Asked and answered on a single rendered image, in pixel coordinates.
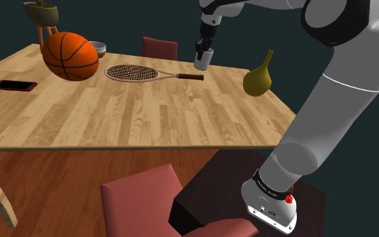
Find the red chair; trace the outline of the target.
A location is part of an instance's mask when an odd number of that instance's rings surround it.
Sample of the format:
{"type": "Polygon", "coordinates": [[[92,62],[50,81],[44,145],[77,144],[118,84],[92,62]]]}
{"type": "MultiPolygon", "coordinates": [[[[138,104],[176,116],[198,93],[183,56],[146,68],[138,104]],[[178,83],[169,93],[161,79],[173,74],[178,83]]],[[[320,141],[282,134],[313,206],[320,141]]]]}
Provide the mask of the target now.
{"type": "Polygon", "coordinates": [[[178,43],[143,37],[141,55],[156,59],[177,60],[178,43]]]}
{"type": "Polygon", "coordinates": [[[246,219],[223,219],[179,234],[168,223],[182,185],[171,164],[100,186],[106,237],[255,237],[246,219]]]}

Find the grey cup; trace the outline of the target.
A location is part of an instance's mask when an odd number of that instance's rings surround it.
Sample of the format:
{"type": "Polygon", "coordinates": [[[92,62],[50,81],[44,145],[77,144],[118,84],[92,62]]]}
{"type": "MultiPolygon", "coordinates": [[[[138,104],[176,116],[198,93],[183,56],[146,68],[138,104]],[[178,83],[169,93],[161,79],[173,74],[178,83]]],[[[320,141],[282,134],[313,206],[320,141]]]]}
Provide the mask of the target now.
{"type": "Polygon", "coordinates": [[[201,54],[196,52],[194,67],[198,70],[206,71],[211,62],[213,53],[214,50],[212,48],[209,48],[207,51],[203,51],[201,54]]]}

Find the olive yellow gourd vase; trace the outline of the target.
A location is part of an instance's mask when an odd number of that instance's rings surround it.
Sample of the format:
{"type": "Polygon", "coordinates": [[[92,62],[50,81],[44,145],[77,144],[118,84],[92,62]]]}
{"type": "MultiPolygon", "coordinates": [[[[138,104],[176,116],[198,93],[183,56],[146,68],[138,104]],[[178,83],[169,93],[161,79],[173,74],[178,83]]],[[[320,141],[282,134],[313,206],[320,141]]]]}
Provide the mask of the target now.
{"type": "Polygon", "coordinates": [[[272,81],[268,71],[268,64],[274,51],[269,50],[261,66],[249,71],[243,79],[243,89],[250,96],[261,96],[271,87],[272,81]]]}

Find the red-edged black phone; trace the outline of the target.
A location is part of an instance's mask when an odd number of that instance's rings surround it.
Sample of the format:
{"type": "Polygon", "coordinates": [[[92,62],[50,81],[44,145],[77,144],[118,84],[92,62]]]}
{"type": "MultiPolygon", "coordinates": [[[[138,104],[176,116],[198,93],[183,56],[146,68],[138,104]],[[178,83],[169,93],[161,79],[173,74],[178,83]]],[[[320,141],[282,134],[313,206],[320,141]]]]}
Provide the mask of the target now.
{"type": "Polygon", "coordinates": [[[37,82],[32,81],[1,80],[0,90],[29,92],[33,90],[37,85],[37,82]]]}

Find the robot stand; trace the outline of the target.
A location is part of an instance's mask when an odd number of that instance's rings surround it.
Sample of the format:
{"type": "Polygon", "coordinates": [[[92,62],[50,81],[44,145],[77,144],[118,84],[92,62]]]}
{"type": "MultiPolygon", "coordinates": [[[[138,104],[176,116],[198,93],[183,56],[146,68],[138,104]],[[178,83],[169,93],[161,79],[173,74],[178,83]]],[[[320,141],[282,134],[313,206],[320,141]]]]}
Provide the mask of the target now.
{"type": "Polygon", "coordinates": [[[221,149],[174,198],[169,224],[182,236],[221,219],[244,218],[255,237],[324,237],[325,194],[302,180],[294,185],[298,220],[285,235],[248,214],[240,188],[265,157],[254,150],[221,149]]]}

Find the wooden table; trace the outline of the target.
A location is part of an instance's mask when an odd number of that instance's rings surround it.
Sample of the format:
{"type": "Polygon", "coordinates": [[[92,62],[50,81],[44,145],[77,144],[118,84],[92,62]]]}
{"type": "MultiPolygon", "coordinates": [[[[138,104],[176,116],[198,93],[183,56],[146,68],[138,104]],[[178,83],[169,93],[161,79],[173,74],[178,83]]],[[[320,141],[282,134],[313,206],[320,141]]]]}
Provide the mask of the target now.
{"type": "Polygon", "coordinates": [[[110,65],[133,63],[194,73],[191,63],[108,53],[96,74],[70,82],[52,74],[38,45],[0,61],[0,187],[18,219],[0,237],[104,233],[100,185],[171,163],[182,184],[217,148],[270,148],[294,113],[273,93],[250,97],[245,70],[210,66],[203,81],[120,83],[110,65]]]}

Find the grey bowl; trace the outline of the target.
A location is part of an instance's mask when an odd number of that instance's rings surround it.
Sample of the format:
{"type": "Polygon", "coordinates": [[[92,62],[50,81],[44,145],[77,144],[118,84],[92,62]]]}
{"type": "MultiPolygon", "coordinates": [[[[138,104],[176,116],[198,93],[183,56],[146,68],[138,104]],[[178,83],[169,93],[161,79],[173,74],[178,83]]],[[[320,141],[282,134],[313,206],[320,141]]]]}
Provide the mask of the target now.
{"type": "Polygon", "coordinates": [[[106,54],[106,44],[98,41],[90,41],[90,43],[95,48],[98,58],[101,59],[106,54]]]}

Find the orange basketball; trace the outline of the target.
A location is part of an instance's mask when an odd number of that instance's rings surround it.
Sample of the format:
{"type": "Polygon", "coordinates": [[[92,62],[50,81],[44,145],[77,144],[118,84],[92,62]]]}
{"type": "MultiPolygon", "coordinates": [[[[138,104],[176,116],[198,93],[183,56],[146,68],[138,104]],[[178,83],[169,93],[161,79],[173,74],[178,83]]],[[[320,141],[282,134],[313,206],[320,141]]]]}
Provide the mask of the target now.
{"type": "Polygon", "coordinates": [[[41,53],[49,70],[67,81],[87,80],[98,70],[96,49],[76,33],[58,32],[49,36],[41,53]]]}

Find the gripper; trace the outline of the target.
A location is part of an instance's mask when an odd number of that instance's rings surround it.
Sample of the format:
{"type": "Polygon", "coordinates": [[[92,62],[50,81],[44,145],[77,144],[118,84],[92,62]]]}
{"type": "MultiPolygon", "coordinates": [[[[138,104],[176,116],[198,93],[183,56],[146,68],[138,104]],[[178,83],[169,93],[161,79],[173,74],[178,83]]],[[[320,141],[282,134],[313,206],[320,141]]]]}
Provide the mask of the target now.
{"type": "Polygon", "coordinates": [[[197,60],[201,61],[203,57],[203,53],[208,51],[213,42],[213,37],[215,36],[215,32],[217,30],[217,25],[209,25],[205,22],[201,22],[201,26],[199,32],[201,34],[200,40],[195,44],[195,48],[197,51],[197,60]]]}

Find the orange stand with olive plant pot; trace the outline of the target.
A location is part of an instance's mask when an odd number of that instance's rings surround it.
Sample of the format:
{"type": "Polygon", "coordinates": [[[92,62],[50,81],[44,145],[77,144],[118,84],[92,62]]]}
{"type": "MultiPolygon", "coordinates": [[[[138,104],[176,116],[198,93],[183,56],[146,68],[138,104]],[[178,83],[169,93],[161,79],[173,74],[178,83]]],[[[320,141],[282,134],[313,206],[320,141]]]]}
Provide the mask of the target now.
{"type": "Polygon", "coordinates": [[[44,3],[43,0],[23,2],[24,11],[31,21],[36,25],[40,48],[43,47],[44,38],[42,30],[45,29],[48,36],[53,32],[58,33],[59,11],[57,6],[44,3]]]}

